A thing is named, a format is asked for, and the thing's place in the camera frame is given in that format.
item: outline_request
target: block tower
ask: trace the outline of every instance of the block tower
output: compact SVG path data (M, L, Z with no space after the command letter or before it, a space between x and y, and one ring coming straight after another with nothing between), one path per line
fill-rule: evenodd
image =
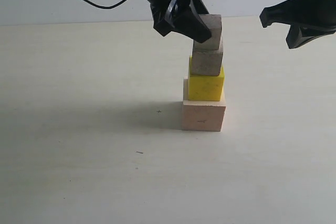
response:
M200 15L212 37L194 41L188 77L183 83L182 129L220 132L226 110L221 15Z

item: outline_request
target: white table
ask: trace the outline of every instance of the white table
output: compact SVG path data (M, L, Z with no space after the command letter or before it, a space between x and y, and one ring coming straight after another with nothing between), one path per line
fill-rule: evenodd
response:
M223 22L221 133L180 130L188 38L1 27L0 223L335 224L336 37Z

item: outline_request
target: wooden block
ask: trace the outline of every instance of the wooden block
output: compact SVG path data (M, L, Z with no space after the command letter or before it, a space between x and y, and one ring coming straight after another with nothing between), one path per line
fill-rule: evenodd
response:
M191 74L192 57L189 57L188 99L191 101L220 101L224 86L224 68L219 76L197 76Z
M204 43L194 41L195 49L218 50L222 37L222 16L217 14L202 14L202 21L210 29L212 37Z
M193 49L192 74L219 76L224 54L223 39L221 39L220 43L218 50Z
M220 132L226 110L225 93L219 102L189 101L188 79L183 83L182 130Z

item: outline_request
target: yellow block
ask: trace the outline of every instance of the yellow block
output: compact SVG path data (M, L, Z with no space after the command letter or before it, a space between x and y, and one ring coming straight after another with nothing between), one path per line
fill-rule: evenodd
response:
M197 76L191 74L191 61L189 58L188 99L190 101L220 101L224 86L224 67L219 76Z

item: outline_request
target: gray stone block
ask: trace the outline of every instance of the gray stone block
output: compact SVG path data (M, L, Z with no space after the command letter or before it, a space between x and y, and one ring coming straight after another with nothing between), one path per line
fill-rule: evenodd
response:
M219 76L224 55L223 40L218 50L193 49L191 73L198 76Z
M222 16L217 14L202 14L202 21L210 29L212 37L204 43L194 41L195 49L218 50L222 37Z

